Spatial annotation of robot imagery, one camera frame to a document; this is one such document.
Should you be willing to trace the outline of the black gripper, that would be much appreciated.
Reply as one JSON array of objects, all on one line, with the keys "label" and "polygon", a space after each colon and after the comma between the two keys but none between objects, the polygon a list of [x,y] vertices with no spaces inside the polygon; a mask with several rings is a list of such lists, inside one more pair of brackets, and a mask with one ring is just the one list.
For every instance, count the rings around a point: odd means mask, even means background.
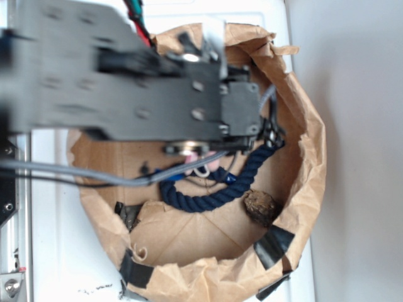
[{"label": "black gripper", "polygon": [[225,78],[220,84],[220,131],[219,142],[172,142],[166,145],[168,154],[205,154],[209,151],[248,153],[256,140],[264,140],[264,147],[272,152],[284,146],[285,134],[277,121],[277,95],[275,85],[270,85],[259,95],[259,87],[250,81],[249,67],[227,65],[223,33],[203,29],[201,47],[197,48],[186,32],[178,34],[183,46],[183,56],[194,55],[223,64]]}]

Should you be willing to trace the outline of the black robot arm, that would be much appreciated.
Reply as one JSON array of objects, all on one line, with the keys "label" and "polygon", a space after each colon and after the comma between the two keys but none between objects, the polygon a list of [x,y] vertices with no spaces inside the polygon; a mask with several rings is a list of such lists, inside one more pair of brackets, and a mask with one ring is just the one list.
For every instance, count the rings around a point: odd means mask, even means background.
[{"label": "black robot arm", "polygon": [[1,33],[1,140],[77,128],[95,140],[162,142],[167,154],[282,147],[271,97],[261,115],[247,67],[227,63],[224,29],[175,33],[167,50],[111,7],[23,1]]}]

